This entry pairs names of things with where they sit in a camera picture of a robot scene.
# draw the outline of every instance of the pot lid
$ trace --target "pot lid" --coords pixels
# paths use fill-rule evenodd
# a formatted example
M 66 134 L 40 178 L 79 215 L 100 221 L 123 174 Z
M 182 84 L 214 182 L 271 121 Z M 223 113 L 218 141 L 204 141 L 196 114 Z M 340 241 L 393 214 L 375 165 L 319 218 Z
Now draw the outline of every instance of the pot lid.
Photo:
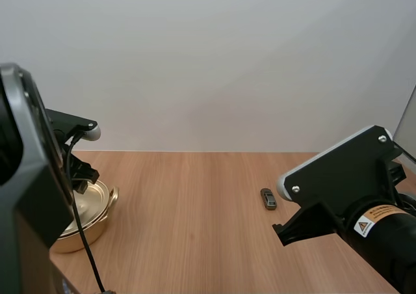
M 73 195 L 83 229 L 90 226 L 104 213 L 110 198 L 109 188 L 99 180 L 95 184 L 88 182 L 88 187 L 84 194 L 74 191 Z M 74 219 L 60 237 L 65 237 L 75 232 L 78 232 L 78 227 Z

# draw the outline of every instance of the wooden tabletop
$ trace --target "wooden tabletop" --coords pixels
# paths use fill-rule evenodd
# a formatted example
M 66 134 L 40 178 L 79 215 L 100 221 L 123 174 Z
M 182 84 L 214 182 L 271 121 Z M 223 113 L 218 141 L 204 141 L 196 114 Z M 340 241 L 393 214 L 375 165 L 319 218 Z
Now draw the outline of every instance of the wooden tabletop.
M 91 245 L 117 293 L 396 293 L 337 235 L 283 247 L 272 229 L 298 210 L 276 192 L 313 154 L 77 152 L 120 198 Z M 259 191 L 272 189 L 278 208 Z M 84 250 L 51 258 L 83 293 L 98 287 Z

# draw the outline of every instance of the orange warning label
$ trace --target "orange warning label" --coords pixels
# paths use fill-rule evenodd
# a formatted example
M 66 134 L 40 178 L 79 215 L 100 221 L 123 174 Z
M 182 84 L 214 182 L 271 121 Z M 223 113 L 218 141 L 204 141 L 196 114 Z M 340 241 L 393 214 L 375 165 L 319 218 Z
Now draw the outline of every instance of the orange warning label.
M 368 218 L 372 222 L 378 222 L 384 217 L 390 216 L 392 214 L 401 214 L 401 213 L 406 214 L 406 212 L 403 209 L 400 209 L 396 206 L 379 205 L 379 206 L 370 208 L 368 211 L 364 213 L 364 216 L 366 216 L 366 218 Z

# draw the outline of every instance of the metal pot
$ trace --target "metal pot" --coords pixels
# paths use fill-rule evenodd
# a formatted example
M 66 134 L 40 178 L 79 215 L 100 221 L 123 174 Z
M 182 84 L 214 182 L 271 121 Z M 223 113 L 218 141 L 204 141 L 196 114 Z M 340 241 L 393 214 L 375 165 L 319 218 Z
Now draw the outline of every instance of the metal pot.
M 118 199 L 118 187 L 111 191 L 102 183 L 88 183 L 84 194 L 74 193 L 79 218 L 88 244 L 91 245 L 104 232 L 111 211 Z M 84 248 L 75 220 L 60 235 L 51 247 L 53 252 L 68 253 Z

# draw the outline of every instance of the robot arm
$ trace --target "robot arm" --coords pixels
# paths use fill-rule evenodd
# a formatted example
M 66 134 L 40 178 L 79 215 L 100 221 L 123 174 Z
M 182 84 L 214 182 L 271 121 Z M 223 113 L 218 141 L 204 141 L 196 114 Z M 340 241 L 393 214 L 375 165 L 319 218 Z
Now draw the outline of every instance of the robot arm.
M 46 110 L 30 73 L 15 64 L 0 64 L 0 125 L 0 293 L 78 294 L 49 248 L 73 220 L 65 142 L 79 131 L 96 140 L 99 127 Z M 70 174 L 79 192 L 99 176 L 75 156 Z
M 283 175 L 279 195 L 300 206 L 273 225 L 283 245 L 336 233 L 399 292 L 416 293 L 416 212 L 395 189 L 401 153 L 373 126 Z

